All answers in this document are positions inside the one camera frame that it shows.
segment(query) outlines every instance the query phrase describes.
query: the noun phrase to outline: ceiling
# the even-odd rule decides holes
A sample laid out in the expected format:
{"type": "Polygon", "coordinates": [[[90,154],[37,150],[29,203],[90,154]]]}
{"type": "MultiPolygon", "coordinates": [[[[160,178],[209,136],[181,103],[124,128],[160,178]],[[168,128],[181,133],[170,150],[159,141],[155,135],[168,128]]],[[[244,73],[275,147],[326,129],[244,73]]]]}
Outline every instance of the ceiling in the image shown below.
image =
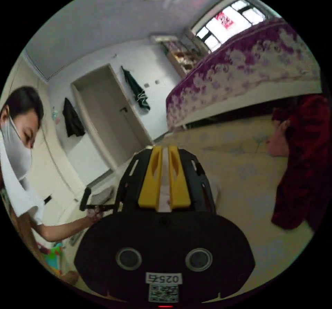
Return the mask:
{"type": "Polygon", "coordinates": [[[26,53],[46,79],[103,47],[153,33],[178,34],[218,0],[74,0],[32,37],[26,53]]]}

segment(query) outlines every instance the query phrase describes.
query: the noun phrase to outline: white door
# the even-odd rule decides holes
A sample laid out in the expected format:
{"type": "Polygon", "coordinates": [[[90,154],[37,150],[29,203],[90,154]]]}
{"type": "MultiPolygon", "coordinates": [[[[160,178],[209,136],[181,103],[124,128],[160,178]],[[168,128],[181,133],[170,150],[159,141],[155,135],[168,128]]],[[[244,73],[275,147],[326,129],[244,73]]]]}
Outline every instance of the white door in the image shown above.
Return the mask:
{"type": "Polygon", "coordinates": [[[126,118],[129,105],[118,89],[110,78],[100,75],[91,77],[79,92],[98,135],[119,166],[145,146],[126,118]]]}

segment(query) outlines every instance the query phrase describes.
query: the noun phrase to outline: window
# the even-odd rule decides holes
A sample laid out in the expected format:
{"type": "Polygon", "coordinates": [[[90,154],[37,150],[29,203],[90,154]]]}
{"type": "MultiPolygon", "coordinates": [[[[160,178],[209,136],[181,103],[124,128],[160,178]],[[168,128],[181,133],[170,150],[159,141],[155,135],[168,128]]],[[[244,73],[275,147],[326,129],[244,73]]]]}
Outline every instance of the window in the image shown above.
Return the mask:
{"type": "Polygon", "coordinates": [[[266,19],[246,0],[237,0],[213,17],[196,36],[213,52],[230,37],[266,19]]]}

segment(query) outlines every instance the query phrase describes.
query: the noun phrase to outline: door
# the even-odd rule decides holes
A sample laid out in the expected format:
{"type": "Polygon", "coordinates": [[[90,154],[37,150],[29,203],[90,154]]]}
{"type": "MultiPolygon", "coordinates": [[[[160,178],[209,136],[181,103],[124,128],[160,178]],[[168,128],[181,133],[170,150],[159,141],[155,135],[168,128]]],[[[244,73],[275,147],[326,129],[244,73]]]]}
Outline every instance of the door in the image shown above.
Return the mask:
{"type": "Polygon", "coordinates": [[[118,166],[129,160],[145,143],[135,133],[128,115],[130,106],[123,101],[108,67],[84,76],[74,85],[98,135],[118,166]]]}

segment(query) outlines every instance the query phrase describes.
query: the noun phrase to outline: number label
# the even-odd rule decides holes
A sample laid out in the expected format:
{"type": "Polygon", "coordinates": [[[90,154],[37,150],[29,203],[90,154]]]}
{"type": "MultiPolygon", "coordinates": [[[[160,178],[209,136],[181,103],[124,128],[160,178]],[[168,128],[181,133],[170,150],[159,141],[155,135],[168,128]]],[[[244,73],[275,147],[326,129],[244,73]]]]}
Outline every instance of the number label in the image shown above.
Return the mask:
{"type": "Polygon", "coordinates": [[[181,285],[182,274],[147,272],[145,277],[145,282],[147,284],[154,284],[154,285],[181,285]]]}

